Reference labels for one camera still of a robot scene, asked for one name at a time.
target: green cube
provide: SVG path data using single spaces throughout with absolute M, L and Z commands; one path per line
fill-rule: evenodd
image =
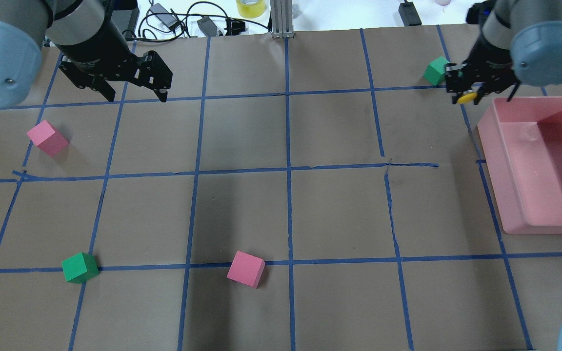
M 87 253 L 77 255 L 62 261 L 64 278 L 69 283 L 82 284 L 88 279 L 99 275 L 97 262 Z
M 443 56 L 440 56 L 435 61 L 428 64 L 426 71 L 424 72 L 424 78 L 433 84 L 433 86 L 439 85 L 446 78 L 446 69 L 444 66 L 449 63 Z

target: metal bracket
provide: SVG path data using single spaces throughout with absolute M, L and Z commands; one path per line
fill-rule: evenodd
M 270 0 L 273 38 L 294 38 L 292 0 Z

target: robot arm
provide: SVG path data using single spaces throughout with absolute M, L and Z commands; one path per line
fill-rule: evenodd
M 562 84 L 562 0 L 492 0 L 478 4 L 481 33 L 462 64 L 446 65 L 452 102 L 502 93 L 515 84 Z M 476 13 L 471 9 L 468 22 Z M 472 84 L 481 82 L 474 92 Z
M 108 80 L 125 80 L 166 102 L 169 67 L 155 51 L 132 54 L 110 17 L 98 0 L 0 0 L 0 107 L 27 97 L 42 63 L 45 34 L 64 54 L 60 70 L 78 88 L 90 87 L 113 101 Z

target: black plug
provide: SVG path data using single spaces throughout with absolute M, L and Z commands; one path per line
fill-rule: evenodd
M 422 21 L 420 20 L 420 16 L 413 2 L 401 3 L 399 6 L 399 14 L 405 27 L 422 25 Z
M 228 36 L 236 36 L 242 32 L 246 31 L 246 22 L 235 18 L 226 18 L 227 22 L 227 34 Z

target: yellow object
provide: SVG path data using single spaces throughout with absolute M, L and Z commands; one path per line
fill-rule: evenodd
M 266 10 L 263 0 L 236 0 L 238 12 L 244 18 L 256 18 Z
M 459 100 L 457 100 L 457 104 L 467 104 L 468 102 L 473 101 L 477 96 L 477 93 L 465 94 L 464 96 L 460 97 Z

